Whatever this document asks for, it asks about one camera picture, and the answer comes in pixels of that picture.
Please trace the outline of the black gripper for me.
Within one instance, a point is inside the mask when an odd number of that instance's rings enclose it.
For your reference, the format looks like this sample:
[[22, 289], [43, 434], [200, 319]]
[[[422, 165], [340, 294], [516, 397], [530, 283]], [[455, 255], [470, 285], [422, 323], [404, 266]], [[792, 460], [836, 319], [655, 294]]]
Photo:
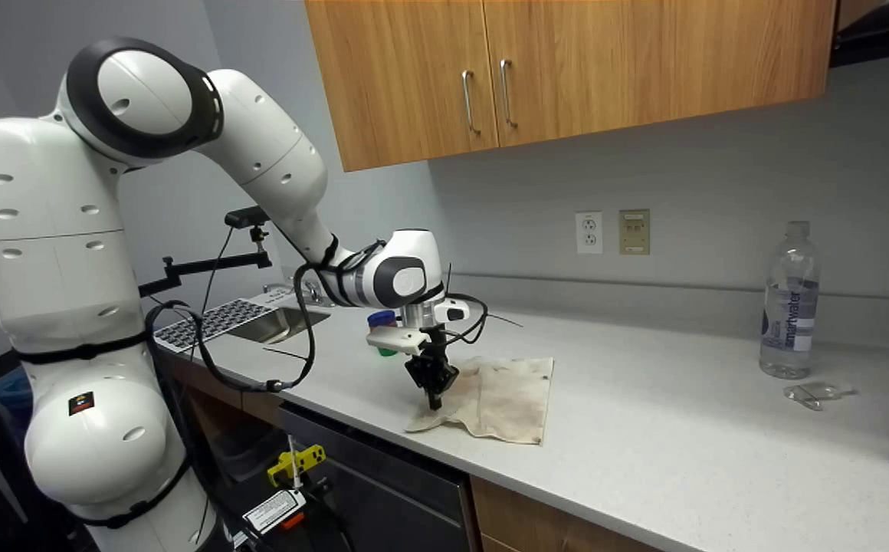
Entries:
[[404, 361], [411, 382], [426, 392], [429, 411], [443, 407], [443, 400], [456, 382], [456, 367], [449, 361], [446, 329], [422, 329], [429, 344]]

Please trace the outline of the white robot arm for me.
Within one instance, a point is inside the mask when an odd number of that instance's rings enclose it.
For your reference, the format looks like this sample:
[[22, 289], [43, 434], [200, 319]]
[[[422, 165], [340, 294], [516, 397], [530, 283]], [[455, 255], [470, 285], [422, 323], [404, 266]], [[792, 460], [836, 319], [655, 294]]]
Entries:
[[317, 214], [319, 151], [251, 76], [97, 40], [46, 117], [0, 117], [0, 329], [35, 392], [28, 473], [100, 552], [229, 552], [211, 460], [147, 351], [117, 207], [123, 174], [187, 151], [267, 211], [333, 303], [401, 317], [374, 344], [401, 351], [426, 397], [456, 377], [433, 232], [343, 249]]

